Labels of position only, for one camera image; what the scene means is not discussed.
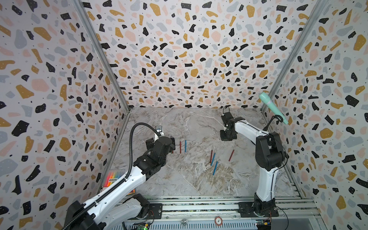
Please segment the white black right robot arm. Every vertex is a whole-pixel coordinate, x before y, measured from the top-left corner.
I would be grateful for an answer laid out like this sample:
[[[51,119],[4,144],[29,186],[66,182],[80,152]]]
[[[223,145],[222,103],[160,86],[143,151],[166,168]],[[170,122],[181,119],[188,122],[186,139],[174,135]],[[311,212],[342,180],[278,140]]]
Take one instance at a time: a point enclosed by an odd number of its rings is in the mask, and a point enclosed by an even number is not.
[[[231,118],[223,122],[223,130],[220,131],[222,141],[237,139],[241,134],[255,144],[255,160],[260,168],[258,188],[250,211],[257,216],[264,216],[274,209],[274,189],[278,171],[284,167],[287,154],[283,149],[279,134],[269,133],[256,128],[241,117]]]

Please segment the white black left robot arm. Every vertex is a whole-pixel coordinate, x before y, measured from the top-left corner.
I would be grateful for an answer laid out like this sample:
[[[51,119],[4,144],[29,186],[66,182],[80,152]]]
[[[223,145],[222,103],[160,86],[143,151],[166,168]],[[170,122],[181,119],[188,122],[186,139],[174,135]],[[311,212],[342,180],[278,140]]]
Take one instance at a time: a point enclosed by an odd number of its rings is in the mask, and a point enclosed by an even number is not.
[[[146,198],[141,194],[126,196],[165,166],[166,156],[175,150],[175,139],[161,136],[147,142],[148,153],[137,158],[131,172],[93,198],[84,203],[76,201],[68,207],[63,229],[109,230],[126,220],[150,216],[150,203]]]

